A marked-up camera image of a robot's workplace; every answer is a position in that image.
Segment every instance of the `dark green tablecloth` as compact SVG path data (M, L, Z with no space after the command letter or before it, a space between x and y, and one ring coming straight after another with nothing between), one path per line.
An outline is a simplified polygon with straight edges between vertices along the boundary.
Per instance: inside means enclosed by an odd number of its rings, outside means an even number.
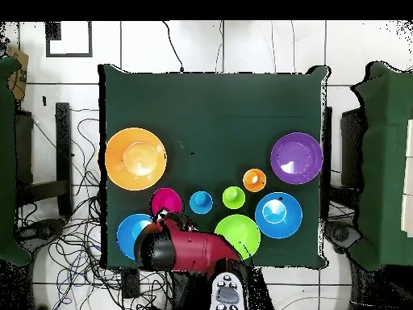
M135 266L116 243L120 222L133 213L148 213L149 199L159 187L172 187L181 196L185 213L201 231L213 232L225 216L240 213L254 218L259 200L273 191L293 195L303 220L292 237L270 239L261 234L253 257L257 266L325 265L318 255L319 178L291 186L279 180L269 164L275 142L286 133L305 132L319 140L321 81L327 67L310 74L150 74L123 73L110 65L100 69L106 96L106 139L124 128L145 128L165 145L168 164L161 180L145 191L125 191L107 182L107 266ZM246 192L245 205L224 207L227 186L242 186L244 172L259 168L267 185ZM212 210L195 215L189 198L208 191Z
M31 255L13 238L16 216L15 101L8 88L10 75L21 68L15 58L0 58L0 259L23 266Z

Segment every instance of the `orange bowl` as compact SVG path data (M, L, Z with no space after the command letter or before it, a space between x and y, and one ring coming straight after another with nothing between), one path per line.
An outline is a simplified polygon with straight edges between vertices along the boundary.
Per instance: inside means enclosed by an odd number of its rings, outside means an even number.
M250 169L245 173L242 183L248 191L257 192L264 188L267 178L261 170Z
M105 166L114 184L128 191L142 191L153 186L164 174L165 147L150 131L126 128L107 142Z

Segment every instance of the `metal leg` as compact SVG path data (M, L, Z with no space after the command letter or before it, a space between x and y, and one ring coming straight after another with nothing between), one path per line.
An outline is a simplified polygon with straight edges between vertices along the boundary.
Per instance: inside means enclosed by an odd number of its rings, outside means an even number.
M65 181L66 194L57 196L59 214L73 214L72 141L68 103L56 103L56 179Z

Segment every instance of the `green bowl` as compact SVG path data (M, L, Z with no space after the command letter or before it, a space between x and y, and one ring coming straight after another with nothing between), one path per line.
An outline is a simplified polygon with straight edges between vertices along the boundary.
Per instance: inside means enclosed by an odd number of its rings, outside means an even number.
M238 209L245 203L245 193L237 186L230 186L223 192L223 204L230 209Z
M222 219L215 228L215 234L222 235L243 259L254 255L261 242L260 229L253 220L241 214Z

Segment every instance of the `black cable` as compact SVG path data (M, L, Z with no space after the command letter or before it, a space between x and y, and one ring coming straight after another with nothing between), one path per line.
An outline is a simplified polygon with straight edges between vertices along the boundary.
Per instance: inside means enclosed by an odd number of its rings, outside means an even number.
M223 41L223 32L221 31L221 28L223 26L223 20L221 20L221 23L219 24L219 32L221 33L221 40ZM219 57L219 51L221 50L221 48L223 47L223 42L221 43L221 45L218 48L218 52L216 54L216 60L215 60L215 72L216 72L216 67L218 65L218 57Z
M183 72L184 72L184 66L183 66L181 60L179 59L179 57L178 57L178 55L177 55L177 52L175 51L175 47L174 47L173 44L172 44L171 35L170 35L170 32L169 32L169 26L168 26L168 24L167 24L164 20L162 20L162 23L164 23L165 26L166 26L166 28L168 29L168 38L169 38L169 42L170 42L170 44L171 44L172 50L173 50L173 52L175 53L175 56L177 57L177 59L179 60L179 63L181 63L181 68L179 69L179 72L180 72L180 73L183 73Z
M293 29L293 65L294 65L294 72L295 71L295 33L294 33L294 25L293 21L291 20L291 28Z
M271 42L273 43L273 60L274 60L274 73L277 73L277 64L275 61L275 50L274 50L274 29L273 29L273 20L271 20Z

